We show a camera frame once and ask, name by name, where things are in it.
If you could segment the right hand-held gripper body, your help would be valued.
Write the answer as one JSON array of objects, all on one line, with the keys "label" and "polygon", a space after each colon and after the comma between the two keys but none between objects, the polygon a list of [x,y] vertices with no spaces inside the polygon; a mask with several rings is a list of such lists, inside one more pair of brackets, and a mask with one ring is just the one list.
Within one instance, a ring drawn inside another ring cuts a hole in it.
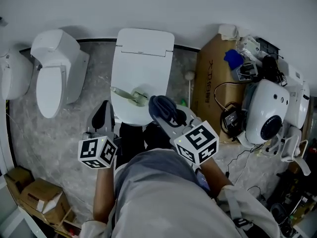
[{"label": "right hand-held gripper body", "polygon": [[219,149],[218,134],[200,118],[190,118],[186,125],[169,126],[168,136],[178,155],[197,166]]}]

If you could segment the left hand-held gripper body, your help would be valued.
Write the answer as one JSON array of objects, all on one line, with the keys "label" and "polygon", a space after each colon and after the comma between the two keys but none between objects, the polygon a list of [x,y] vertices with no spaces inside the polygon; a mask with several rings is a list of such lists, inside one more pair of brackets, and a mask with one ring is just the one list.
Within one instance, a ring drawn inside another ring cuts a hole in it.
[{"label": "left hand-held gripper body", "polygon": [[119,142],[113,128],[84,132],[78,143],[78,161],[90,169],[108,169],[117,154]]}]

